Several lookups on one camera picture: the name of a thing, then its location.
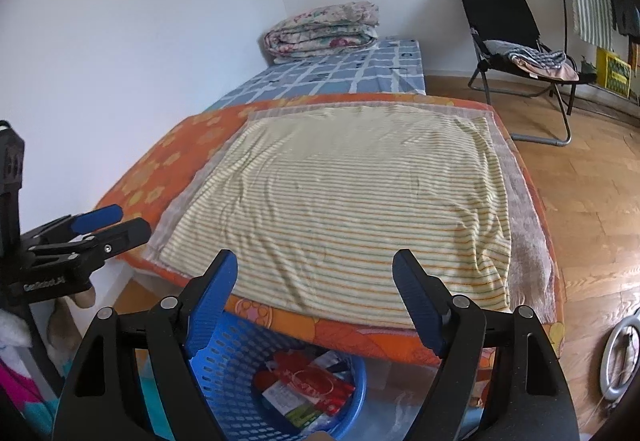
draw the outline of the white fluffy cloth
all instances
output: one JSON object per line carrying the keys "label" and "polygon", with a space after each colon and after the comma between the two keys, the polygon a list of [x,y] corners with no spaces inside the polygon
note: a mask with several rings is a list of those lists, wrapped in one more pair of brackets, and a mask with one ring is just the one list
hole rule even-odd
{"label": "white fluffy cloth", "polygon": [[0,360],[12,371],[31,377],[15,347],[31,347],[31,335],[27,323],[0,309]]}

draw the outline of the orange bedspread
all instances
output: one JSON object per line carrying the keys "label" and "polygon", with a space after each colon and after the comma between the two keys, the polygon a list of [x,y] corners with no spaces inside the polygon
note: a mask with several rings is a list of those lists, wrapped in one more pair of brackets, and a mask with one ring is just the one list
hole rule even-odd
{"label": "orange bedspread", "polygon": [[[348,95],[348,101],[378,100],[448,104],[465,108],[493,110],[492,107],[484,103],[416,94]],[[125,219],[143,217],[149,222],[151,228],[155,229],[162,212],[187,187],[193,175],[207,162],[211,155],[242,127],[249,113],[255,110],[265,110],[280,106],[335,103],[339,101],[347,101],[346,95],[320,94],[288,100],[258,101],[188,117],[168,132],[133,165],[100,200],[98,205],[119,204],[124,210]],[[495,121],[520,164],[545,232],[551,258],[554,261],[558,321],[555,324],[546,324],[544,327],[556,352],[559,353],[564,337],[562,284],[558,274],[553,245],[548,234],[544,207],[518,150],[497,114],[495,114]],[[126,252],[122,257],[133,267],[157,273],[175,284],[184,286],[187,283],[188,279],[183,275],[145,261],[142,258],[144,247],[140,246],[135,250]],[[440,361],[420,343],[415,332],[405,329],[369,328],[316,319],[236,296],[231,296],[226,304],[226,309],[267,328],[331,349],[404,363],[437,365]],[[490,351],[485,353],[481,368],[488,369],[491,366],[491,355]]]}

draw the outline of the metal frame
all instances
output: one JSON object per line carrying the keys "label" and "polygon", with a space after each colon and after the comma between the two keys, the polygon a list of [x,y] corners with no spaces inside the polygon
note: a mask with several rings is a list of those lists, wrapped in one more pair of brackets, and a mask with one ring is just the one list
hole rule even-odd
{"label": "metal frame", "polygon": [[[541,42],[538,42],[538,45],[540,48],[550,50],[547,46],[545,46]],[[480,49],[478,49],[478,44],[476,43],[475,38],[474,38],[474,49],[476,50],[476,56],[478,57],[478,66],[476,67],[476,70],[474,71],[473,75],[469,79],[467,87],[471,88],[472,90],[478,90],[479,92],[484,92],[484,97],[486,98],[487,104],[489,105],[492,104],[491,92],[498,92],[500,94],[512,94],[513,96],[520,96],[521,98],[537,98],[542,94],[545,94],[546,92],[548,92],[550,97],[553,97],[553,95],[556,95],[556,98],[558,98],[558,105],[560,106],[562,121],[564,121],[564,128],[566,129],[565,139],[558,139],[556,137],[534,136],[529,134],[511,134],[511,139],[513,139],[514,141],[529,141],[531,143],[540,143],[543,145],[553,145],[553,146],[567,146],[569,143],[571,143],[571,138],[572,138],[571,127],[569,126],[569,120],[567,117],[571,115],[571,112],[574,108],[576,84],[571,85],[571,93],[569,95],[569,103],[567,103],[566,111],[564,109],[564,101],[562,100],[562,97],[560,96],[560,91],[558,90],[558,82],[548,82],[548,85],[543,90],[540,90],[539,92],[533,92],[533,93],[519,92],[517,90],[509,90],[506,88],[490,88],[489,82],[487,81],[487,78],[486,78],[486,71],[491,67],[482,56]],[[577,71],[578,69],[574,59],[568,55],[567,55],[567,58],[571,61],[572,66],[574,67],[574,70]],[[476,87],[473,85],[475,79],[478,77],[478,74],[480,74],[482,78],[482,87]]]}

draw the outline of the yellow box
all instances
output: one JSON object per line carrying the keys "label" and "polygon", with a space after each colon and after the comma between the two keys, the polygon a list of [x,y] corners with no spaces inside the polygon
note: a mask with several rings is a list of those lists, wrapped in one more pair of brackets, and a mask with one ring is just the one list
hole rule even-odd
{"label": "yellow box", "polygon": [[612,90],[620,96],[629,97],[631,88],[631,66],[621,60],[615,53],[601,47],[596,52],[596,69],[598,79],[596,83]]}

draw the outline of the floral blanket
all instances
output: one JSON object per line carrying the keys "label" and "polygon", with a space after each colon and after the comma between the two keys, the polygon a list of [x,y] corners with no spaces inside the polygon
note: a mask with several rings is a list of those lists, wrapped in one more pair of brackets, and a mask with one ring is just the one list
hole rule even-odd
{"label": "floral blanket", "polygon": [[378,40],[378,6],[349,2],[316,8],[283,20],[264,36],[276,62],[362,50]]}

